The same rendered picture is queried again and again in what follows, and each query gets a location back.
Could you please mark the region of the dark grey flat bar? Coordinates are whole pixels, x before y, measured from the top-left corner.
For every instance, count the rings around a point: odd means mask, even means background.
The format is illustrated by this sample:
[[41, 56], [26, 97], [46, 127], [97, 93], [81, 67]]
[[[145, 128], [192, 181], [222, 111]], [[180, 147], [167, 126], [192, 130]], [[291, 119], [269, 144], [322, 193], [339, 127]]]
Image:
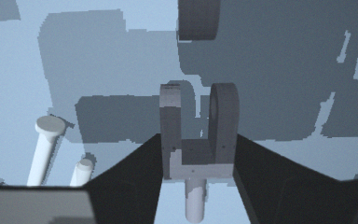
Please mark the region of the dark grey flat bar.
[[215, 40], [221, 0], [178, 0], [179, 41]]

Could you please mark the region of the grey cylinder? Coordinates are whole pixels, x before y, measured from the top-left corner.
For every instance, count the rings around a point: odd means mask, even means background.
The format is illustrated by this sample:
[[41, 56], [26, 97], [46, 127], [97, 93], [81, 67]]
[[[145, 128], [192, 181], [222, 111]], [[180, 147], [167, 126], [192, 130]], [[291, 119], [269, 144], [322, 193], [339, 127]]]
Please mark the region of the grey cylinder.
[[70, 186], [81, 186], [86, 182], [89, 182], [92, 169], [93, 164], [90, 160], [80, 160], [76, 164]]

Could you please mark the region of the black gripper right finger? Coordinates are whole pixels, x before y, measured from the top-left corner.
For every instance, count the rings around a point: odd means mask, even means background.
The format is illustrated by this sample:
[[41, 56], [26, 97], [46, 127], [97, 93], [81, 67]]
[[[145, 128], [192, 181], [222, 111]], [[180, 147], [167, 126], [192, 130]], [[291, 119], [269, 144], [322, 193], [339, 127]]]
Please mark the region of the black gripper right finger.
[[232, 176], [251, 224], [358, 224], [358, 179], [337, 180], [240, 134]]

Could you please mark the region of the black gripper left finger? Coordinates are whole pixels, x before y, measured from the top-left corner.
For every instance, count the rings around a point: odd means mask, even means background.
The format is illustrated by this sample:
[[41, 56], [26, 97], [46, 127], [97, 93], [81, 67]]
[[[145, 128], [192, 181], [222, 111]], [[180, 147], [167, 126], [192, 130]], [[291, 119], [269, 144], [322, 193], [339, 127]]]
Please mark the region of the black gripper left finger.
[[162, 179], [157, 133], [82, 186], [0, 185], [0, 224], [154, 224]]

